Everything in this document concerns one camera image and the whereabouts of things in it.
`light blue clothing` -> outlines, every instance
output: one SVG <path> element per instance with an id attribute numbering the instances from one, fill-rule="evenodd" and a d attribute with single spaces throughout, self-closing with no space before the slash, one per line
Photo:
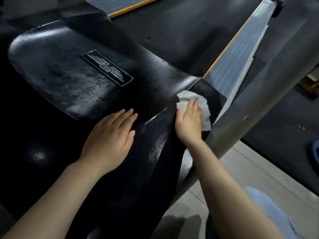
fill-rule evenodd
<path id="1" fill-rule="evenodd" d="M 286 239 L 296 239 L 297 232 L 293 223 L 266 194 L 251 187 L 244 187 L 243 189 L 251 200 L 276 224 Z M 213 221 L 209 216 L 206 222 L 206 239 L 216 238 L 219 238 L 219 236 L 216 229 L 213 228 Z"/>

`yellow edge strip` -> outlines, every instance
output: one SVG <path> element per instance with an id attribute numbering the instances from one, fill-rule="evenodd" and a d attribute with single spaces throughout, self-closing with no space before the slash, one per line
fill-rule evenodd
<path id="1" fill-rule="evenodd" d="M 213 66 L 216 64 L 216 62 L 219 60 L 219 58 L 225 53 L 226 49 L 228 49 L 229 45 L 234 41 L 235 37 L 239 34 L 239 32 L 242 30 L 242 28 L 245 26 L 245 24 L 248 22 L 250 17 L 245 21 L 244 25 L 241 26 L 241 28 L 238 30 L 238 32 L 235 34 L 235 36 L 230 40 L 230 42 L 227 44 L 227 46 L 224 48 L 224 50 L 220 53 L 218 58 L 214 61 L 214 63 L 211 65 L 211 67 L 206 71 L 205 75 L 203 76 L 203 79 L 205 79 L 206 75 L 211 71 Z"/>
<path id="2" fill-rule="evenodd" d="M 109 18 L 114 18 L 114 17 L 120 16 L 120 15 L 122 15 L 124 13 L 133 11 L 134 9 L 137 9 L 139 7 L 142 7 L 142 6 L 145 6 L 147 4 L 150 4 L 150 3 L 154 2 L 154 1 L 157 1 L 157 0 L 145 0 L 145 1 L 139 2 L 139 3 L 137 3 L 137 4 L 133 5 L 133 6 L 126 7 L 124 9 L 122 9 L 122 10 L 113 12 L 108 17 Z"/>

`left hand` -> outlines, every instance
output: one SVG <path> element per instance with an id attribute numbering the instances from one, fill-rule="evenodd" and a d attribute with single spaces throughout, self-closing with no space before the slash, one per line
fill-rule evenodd
<path id="1" fill-rule="evenodd" d="M 126 158 L 134 140 L 132 124 L 138 117 L 124 109 L 103 118 L 88 136 L 77 163 L 85 164 L 100 176 L 116 169 Z"/>

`car emblem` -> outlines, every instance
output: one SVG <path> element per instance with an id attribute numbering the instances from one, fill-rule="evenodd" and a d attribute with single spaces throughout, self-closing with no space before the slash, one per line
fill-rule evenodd
<path id="1" fill-rule="evenodd" d="M 115 64 L 113 64 L 110 60 L 105 58 L 96 50 L 82 54 L 81 57 L 98 71 L 100 71 L 103 75 L 110 78 L 120 86 L 127 85 L 133 80 L 132 76 L 130 76 L 124 70 L 118 68 Z"/>

